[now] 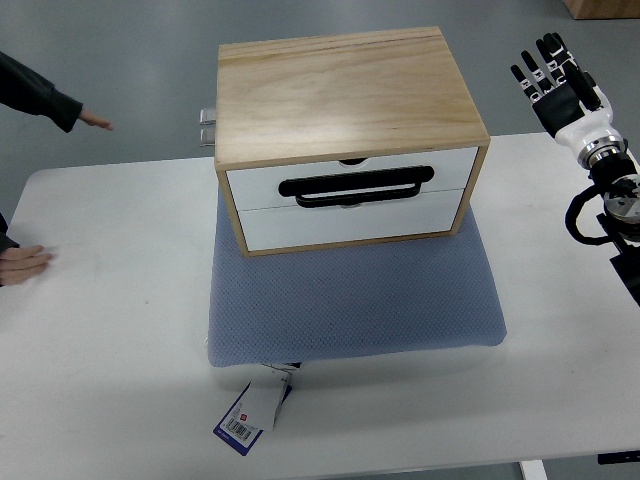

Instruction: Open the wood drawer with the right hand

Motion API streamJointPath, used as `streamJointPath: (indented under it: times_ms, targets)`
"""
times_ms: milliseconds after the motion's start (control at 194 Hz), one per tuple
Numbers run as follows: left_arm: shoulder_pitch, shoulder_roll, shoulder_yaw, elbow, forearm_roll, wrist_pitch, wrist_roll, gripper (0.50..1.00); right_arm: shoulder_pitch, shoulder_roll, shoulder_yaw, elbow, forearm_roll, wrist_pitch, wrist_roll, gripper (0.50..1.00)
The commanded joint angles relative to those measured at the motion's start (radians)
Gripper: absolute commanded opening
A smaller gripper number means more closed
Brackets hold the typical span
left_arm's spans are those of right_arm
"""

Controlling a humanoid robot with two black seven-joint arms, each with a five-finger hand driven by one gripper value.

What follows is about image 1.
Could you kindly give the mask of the person's far hand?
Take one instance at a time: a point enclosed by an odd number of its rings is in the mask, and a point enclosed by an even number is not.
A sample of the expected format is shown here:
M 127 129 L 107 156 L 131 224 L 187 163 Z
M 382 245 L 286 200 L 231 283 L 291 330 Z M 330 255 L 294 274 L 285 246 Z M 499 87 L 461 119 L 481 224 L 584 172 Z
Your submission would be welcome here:
M 86 125 L 91 127 L 97 127 L 100 129 L 104 129 L 107 131 L 113 131 L 114 127 L 111 121 L 96 115 L 87 109 L 82 109 L 79 114 L 79 119 L 84 122 Z

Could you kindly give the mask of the person's hand on table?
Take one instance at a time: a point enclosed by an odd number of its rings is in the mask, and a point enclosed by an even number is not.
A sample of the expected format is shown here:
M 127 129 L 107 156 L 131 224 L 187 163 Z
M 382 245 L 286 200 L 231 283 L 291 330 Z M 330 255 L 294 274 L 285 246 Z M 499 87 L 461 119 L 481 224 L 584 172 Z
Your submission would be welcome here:
M 42 274 L 53 256 L 40 245 L 12 247 L 1 253 L 1 286 L 14 286 Z

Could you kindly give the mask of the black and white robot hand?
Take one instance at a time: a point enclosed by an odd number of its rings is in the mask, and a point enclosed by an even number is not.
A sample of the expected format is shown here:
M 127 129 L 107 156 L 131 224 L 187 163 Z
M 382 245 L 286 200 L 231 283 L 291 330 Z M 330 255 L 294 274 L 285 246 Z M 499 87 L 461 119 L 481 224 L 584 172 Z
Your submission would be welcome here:
M 611 104 L 591 75 L 578 64 L 561 36 L 547 33 L 536 41 L 544 61 L 539 66 L 524 50 L 511 73 L 544 130 L 559 145 L 570 149 L 585 169 L 611 155 L 627 152 L 627 142 L 612 126 Z

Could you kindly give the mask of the dark grey sleeve forearm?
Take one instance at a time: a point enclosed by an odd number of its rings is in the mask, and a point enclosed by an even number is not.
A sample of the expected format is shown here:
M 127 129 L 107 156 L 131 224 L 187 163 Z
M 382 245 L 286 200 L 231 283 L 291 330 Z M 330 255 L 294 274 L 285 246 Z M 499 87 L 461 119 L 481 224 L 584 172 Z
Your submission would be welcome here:
M 1 53 L 1 103 L 29 115 L 45 116 L 65 133 L 72 131 L 83 108 L 81 102 L 5 53 Z

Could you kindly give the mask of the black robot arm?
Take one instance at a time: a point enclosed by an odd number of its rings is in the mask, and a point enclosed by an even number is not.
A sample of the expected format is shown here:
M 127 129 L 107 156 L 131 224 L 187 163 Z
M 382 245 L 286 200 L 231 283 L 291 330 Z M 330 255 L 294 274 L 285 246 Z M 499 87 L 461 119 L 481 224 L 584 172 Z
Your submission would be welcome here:
M 618 254 L 610 259 L 618 277 L 635 301 L 639 300 L 639 172 L 625 144 L 606 145 L 590 153 L 587 162 L 593 184 L 576 195 L 565 214 L 571 237 L 584 245 L 613 244 Z M 604 231 L 599 237 L 579 230 L 584 205 L 599 197 L 603 212 L 596 220 Z

